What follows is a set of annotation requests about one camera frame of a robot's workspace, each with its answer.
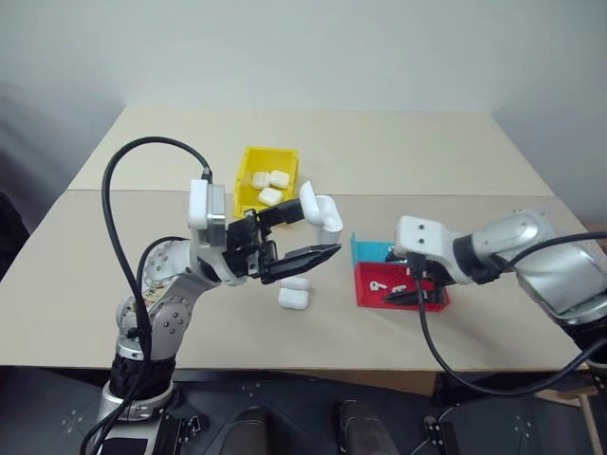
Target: beige table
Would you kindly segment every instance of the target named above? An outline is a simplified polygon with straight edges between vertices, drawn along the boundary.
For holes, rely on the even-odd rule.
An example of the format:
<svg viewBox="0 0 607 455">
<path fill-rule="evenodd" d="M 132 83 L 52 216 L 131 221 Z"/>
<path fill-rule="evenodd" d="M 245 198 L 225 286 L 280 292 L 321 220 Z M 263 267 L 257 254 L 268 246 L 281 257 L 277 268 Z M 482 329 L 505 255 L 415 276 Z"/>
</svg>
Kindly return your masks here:
<svg viewBox="0 0 607 455">
<path fill-rule="evenodd" d="M 215 183 L 229 191 L 247 145 L 297 148 L 302 175 L 338 194 L 345 224 L 342 251 L 308 274 L 313 293 L 306 311 L 280 308 L 276 285 L 249 281 L 213 290 L 195 308 L 180 368 L 438 371 L 416 312 L 356 306 L 353 231 L 360 239 L 389 241 L 398 217 L 408 213 L 468 232 L 526 207 L 547 210 L 569 232 L 582 230 L 487 115 L 131 108 L 0 283 L 0 364 L 109 365 L 114 311 L 127 286 L 102 222 L 101 174 L 119 146 L 146 135 L 193 145 L 211 162 Z M 350 173 L 330 173 L 338 165 Z M 163 146 L 124 159 L 114 187 L 121 191 L 112 198 L 132 264 L 158 236 L 188 235 L 184 190 L 197 173 L 190 158 Z M 282 252 L 314 242 L 303 223 L 276 229 L 275 238 Z M 454 286 L 451 296 L 451 306 L 430 315 L 430 325 L 457 370 L 556 369 L 578 352 L 512 276 Z"/>
</svg>

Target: floor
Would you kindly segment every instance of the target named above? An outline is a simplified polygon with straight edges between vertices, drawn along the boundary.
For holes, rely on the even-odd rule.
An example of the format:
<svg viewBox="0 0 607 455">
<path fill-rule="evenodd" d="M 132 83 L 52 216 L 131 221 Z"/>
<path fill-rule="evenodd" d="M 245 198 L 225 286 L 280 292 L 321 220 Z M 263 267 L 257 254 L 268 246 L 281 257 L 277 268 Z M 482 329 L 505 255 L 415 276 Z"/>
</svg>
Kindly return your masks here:
<svg viewBox="0 0 607 455">
<path fill-rule="evenodd" d="M 0 453 L 77 453 L 94 423 L 99 388 L 48 371 L 13 368 L 0 374 Z M 262 406 L 272 415 L 275 455 L 335 455 L 331 411 L 345 399 L 358 399 L 381 412 L 400 453 L 425 439 L 422 420 L 444 409 L 429 398 L 299 376 L 286 380 L 235 379 L 183 382 L 184 404 L 175 413 L 205 413 L 209 430 L 185 446 L 195 455 L 218 453 L 227 424 L 241 410 Z M 535 398 L 486 399 L 453 409 L 466 455 L 591 455 L 581 411 Z M 427 445 L 417 455 L 438 454 Z"/>
</svg>

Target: white plastic part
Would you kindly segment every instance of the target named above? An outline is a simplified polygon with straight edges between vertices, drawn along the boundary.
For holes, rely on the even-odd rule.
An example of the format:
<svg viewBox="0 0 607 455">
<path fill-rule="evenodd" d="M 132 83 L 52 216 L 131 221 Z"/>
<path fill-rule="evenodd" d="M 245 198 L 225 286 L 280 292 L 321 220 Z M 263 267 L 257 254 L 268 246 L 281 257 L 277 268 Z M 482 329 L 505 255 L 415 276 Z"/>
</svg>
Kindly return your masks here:
<svg viewBox="0 0 607 455">
<path fill-rule="evenodd" d="M 272 171 L 272 173 L 269 175 L 269 184 L 272 187 L 286 190 L 288 188 L 288 182 L 290 179 L 291 178 L 288 173 L 284 173 L 282 171 Z"/>
<path fill-rule="evenodd" d="M 300 188 L 300 203 L 303 217 L 314 226 L 322 226 L 322 215 L 312 184 L 307 181 Z"/>
<path fill-rule="evenodd" d="M 369 282 L 369 289 L 375 292 L 379 289 L 388 289 L 388 286 L 386 286 L 383 282 Z"/>
<path fill-rule="evenodd" d="M 283 192 L 273 188 L 265 188 L 259 193 L 259 202 L 267 206 L 275 206 L 283 200 Z"/>
<path fill-rule="evenodd" d="M 300 188 L 300 203 L 303 217 L 318 227 L 317 242 L 320 245 L 336 244 L 340 240 L 343 221 L 333 198 L 324 194 L 317 196 L 308 181 Z"/>
<path fill-rule="evenodd" d="M 295 289 L 298 291 L 307 291 L 310 289 L 310 280 L 302 277 L 288 277 L 281 280 L 283 289 Z"/>
<path fill-rule="evenodd" d="M 264 188 L 269 187 L 269 173 L 265 173 L 263 171 L 253 173 L 253 178 L 250 185 L 255 190 L 263 190 Z"/>
<path fill-rule="evenodd" d="M 423 254 L 442 264 L 456 282 L 468 284 L 472 278 L 459 268 L 453 255 L 453 241 L 461 236 L 441 223 L 403 216 L 396 225 L 394 254 L 399 258 L 403 258 L 407 252 Z"/>
<path fill-rule="evenodd" d="M 207 180 L 192 179 L 190 181 L 190 205 L 188 208 L 188 223 L 190 229 L 203 230 L 207 228 Z"/>
<path fill-rule="evenodd" d="M 281 288 L 278 303 L 289 310 L 304 310 L 307 307 L 309 293 L 297 289 Z"/>
<path fill-rule="evenodd" d="M 340 241 L 343 221 L 341 220 L 338 207 L 330 196 L 321 194 L 316 196 L 316 200 L 321 209 L 322 226 L 317 232 L 317 242 L 319 245 L 336 244 Z"/>
</svg>

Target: cable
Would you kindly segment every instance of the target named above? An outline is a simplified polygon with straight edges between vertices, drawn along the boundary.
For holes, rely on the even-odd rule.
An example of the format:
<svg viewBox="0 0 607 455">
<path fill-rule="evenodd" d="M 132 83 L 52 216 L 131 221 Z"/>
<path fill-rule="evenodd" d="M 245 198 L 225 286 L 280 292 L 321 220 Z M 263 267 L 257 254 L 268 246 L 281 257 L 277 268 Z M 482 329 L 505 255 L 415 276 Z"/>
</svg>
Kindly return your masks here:
<svg viewBox="0 0 607 455">
<path fill-rule="evenodd" d="M 151 242 L 141 253 L 141 257 L 139 258 L 139 264 L 137 266 L 137 287 L 142 290 L 143 287 L 143 267 L 145 266 L 145 261 L 148 259 L 148 256 L 152 252 L 154 248 L 156 248 L 160 244 L 164 244 L 165 242 L 171 241 L 181 241 L 187 240 L 185 237 L 175 237 L 173 235 L 169 235 L 167 237 L 160 237 L 159 239 Z"/>
<path fill-rule="evenodd" d="M 426 343 L 428 344 L 428 348 L 430 348 L 430 352 L 432 353 L 433 357 L 443 368 L 443 370 L 445 370 L 445 372 L 447 372 L 453 379 L 480 393 L 486 393 L 488 395 L 495 396 L 515 397 L 525 396 L 538 391 L 542 391 L 553 386 L 571 372 L 574 372 L 579 365 L 581 365 L 585 360 L 588 359 L 588 357 L 595 354 L 603 346 L 607 345 L 607 338 L 601 338 L 595 341 L 595 343 L 593 343 L 584 351 L 582 351 L 581 354 L 579 354 L 576 358 L 573 359 L 573 361 L 564 366 L 558 373 L 555 373 L 544 381 L 540 381 L 531 386 L 520 387 L 519 389 L 514 389 L 512 391 L 500 391 L 497 389 L 489 389 L 487 387 L 478 386 L 472 382 L 468 382 L 466 379 L 456 373 L 441 356 L 441 354 L 439 354 L 436 350 L 436 346 L 434 346 L 432 336 L 430 335 L 430 331 L 428 330 L 428 321 L 426 319 L 426 303 L 424 301 L 422 293 L 421 281 L 418 278 L 415 278 L 415 290 L 417 291 L 417 303 L 419 305 L 419 321 L 421 322 L 421 330 L 424 334 L 424 338 L 426 339 Z"/>
<path fill-rule="evenodd" d="M 116 166 L 118 165 L 120 160 L 131 150 L 137 148 L 140 145 L 150 143 L 173 145 L 192 155 L 198 160 L 198 162 L 200 162 L 203 167 L 202 178 L 206 178 L 210 182 L 212 182 L 211 167 L 209 166 L 207 160 L 201 154 L 199 154 L 195 149 L 193 149 L 189 145 L 184 144 L 179 140 L 161 136 L 142 137 L 125 144 L 120 148 L 120 150 L 118 150 L 114 154 L 114 156 L 112 156 L 110 161 L 107 163 L 107 166 L 105 167 L 105 172 L 103 173 L 103 180 L 101 183 L 101 205 L 103 208 L 103 218 L 105 220 L 107 233 L 110 237 L 110 243 L 114 248 L 114 252 L 120 264 L 120 268 L 122 269 L 122 273 L 124 274 L 124 277 L 126 278 L 126 281 L 128 282 L 129 287 L 131 288 L 131 292 L 133 293 L 133 297 L 135 298 L 138 340 L 139 345 L 141 346 L 141 351 L 143 353 L 143 359 L 141 360 L 141 369 L 139 371 L 139 374 L 132 387 L 122 399 L 120 405 L 112 412 L 110 412 L 107 416 L 105 416 L 103 419 L 101 419 L 84 435 L 80 447 L 81 455 L 86 455 L 86 448 L 88 446 L 89 441 L 101 429 L 100 437 L 97 439 L 90 452 L 94 455 L 97 455 L 103 444 L 103 441 L 105 440 L 105 437 L 112 429 L 112 426 L 116 424 L 122 413 L 131 405 L 132 401 L 135 399 L 138 393 L 139 386 L 143 378 L 147 375 L 151 364 L 150 356 L 152 352 L 152 327 L 150 324 L 150 319 L 147 314 L 147 308 L 145 307 L 145 301 L 143 299 L 143 296 L 141 295 L 140 286 L 138 285 L 136 277 L 133 275 L 133 270 L 131 269 L 128 260 L 126 259 L 126 255 L 124 254 L 124 250 L 122 249 L 122 245 L 120 244 L 118 232 L 114 223 L 114 215 L 112 214 L 112 207 L 110 204 L 110 186 L 112 182 L 112 175 L 114 173 L 114 170 L 116 169 Z"/>
<path fill-rule="evenodd" d="M 419 446 L 417 446 L 411 452 L 409 452 L 409 455 L 415 455 L 415 453 L 417 453 L 419 450 L 424 448 L 424 446 L 429 442 L 430 442 L 430 438 L 423 440 L 421 443 L 419 443 Z"/>
<path fill-rule="evenodd" d="M 607 231 L 599 231 L 599 232 L 584 232 L 582 234 L 573 234 L 573 235 L 564 235 L 562 237 L 558 237 L 556 239 L 546 240 L 545 242 L 541 242 L 540 244 L 530 246 L 528 249 L 520 252 L 514 258 L 512 258 L 508 263 L 506 263 L 504 270 L 511 270 L 514 265 L 526 258 L 532 253 L 539 251 L 544 248 L 548 248 L 549 246 L 554 245 L 562 245 L 569 244 L 572 242 L 581 242 L 583 240 L 597 240 L 597 239 L 607 239 Z"/>
</svg>

